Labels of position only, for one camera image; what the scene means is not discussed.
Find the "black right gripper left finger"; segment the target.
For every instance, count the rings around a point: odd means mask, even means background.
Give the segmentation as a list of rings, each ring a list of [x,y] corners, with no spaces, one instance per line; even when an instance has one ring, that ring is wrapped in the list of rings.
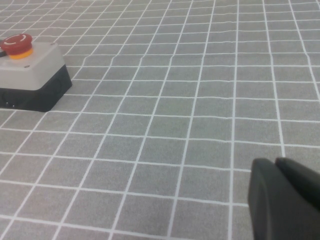
[[[318,240],[320,210],[290,184],[275,162],[252,162],[248,206],[256,240]]]

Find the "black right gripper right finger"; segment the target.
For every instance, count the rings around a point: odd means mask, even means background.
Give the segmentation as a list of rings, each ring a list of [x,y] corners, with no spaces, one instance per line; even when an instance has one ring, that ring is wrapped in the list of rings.
[[[320,209],[320,174],[286,157],[278,157],[275,165],[295,190],[317,210]]]

